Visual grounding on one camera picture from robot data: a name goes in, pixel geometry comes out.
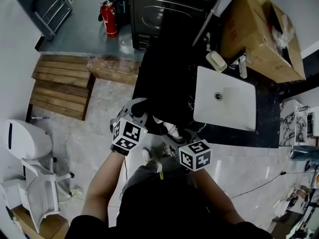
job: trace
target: fire extinguisher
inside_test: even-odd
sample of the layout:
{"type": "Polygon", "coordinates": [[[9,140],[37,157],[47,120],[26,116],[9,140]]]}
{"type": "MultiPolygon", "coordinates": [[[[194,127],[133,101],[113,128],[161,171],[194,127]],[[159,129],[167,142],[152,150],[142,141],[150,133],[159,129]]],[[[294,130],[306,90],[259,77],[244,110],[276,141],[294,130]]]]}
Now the fire extinguisher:
{"type": "Polygon", "coordinates": [[[101,5],[101,15],[108,37],[116,37],[119,31],[116,25],[116,10],[111,0],[107,0],[101,5]]]}

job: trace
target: marble patterned cabinet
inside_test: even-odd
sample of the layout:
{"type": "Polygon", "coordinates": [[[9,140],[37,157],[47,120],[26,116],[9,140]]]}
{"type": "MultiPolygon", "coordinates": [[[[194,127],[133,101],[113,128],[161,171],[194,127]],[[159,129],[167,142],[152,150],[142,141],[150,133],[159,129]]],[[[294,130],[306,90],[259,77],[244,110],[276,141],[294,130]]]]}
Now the marble patterned cabinet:
{"type": "Polygon", "coordinates": [[[279,146],[307,144],[307,110],[301,111],[303,105],[296,100],[280,104],[279,146]]]}

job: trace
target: person's left arm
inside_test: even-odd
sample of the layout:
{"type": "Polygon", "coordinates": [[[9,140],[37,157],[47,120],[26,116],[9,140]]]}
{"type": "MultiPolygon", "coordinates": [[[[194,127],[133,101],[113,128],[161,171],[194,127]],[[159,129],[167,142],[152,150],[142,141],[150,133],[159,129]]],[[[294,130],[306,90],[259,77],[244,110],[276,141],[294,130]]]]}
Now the person's left arm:
{"type": "Polygon", "coordinates": [[[108,225],[108,204],[119,181],[125,156],[112,151],[92,179],[81,215],[99,218],[108,225]]]}

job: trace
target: sink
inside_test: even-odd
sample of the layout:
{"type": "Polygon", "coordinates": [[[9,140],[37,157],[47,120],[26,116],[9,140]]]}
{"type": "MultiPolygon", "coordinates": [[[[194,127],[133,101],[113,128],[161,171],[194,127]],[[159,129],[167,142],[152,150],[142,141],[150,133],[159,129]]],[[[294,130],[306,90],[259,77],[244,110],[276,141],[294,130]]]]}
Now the sink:
{"type": "Polygon", "coordinates": [[[202,123],[255,131],[255,86],[198,66],[193,118],[202,123]]]}

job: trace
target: white cube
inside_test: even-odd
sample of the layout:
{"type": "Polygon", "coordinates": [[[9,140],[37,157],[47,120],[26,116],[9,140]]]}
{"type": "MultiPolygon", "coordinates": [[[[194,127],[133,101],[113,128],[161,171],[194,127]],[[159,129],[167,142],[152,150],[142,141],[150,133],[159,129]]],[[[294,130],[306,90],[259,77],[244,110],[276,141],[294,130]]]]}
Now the white cube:
{"type": "Polygon", "coordinates": [[[132,150],[143,141],[147,132],[147,129],[120,118],[114,126],[112,144],[125,150],[132,150]]]}
{"type": "Polygon", "coordinates": [[[211,148],[206,140],[179,148],[179,162],[189,170],[197,171],[210,164],[211,148]]]}

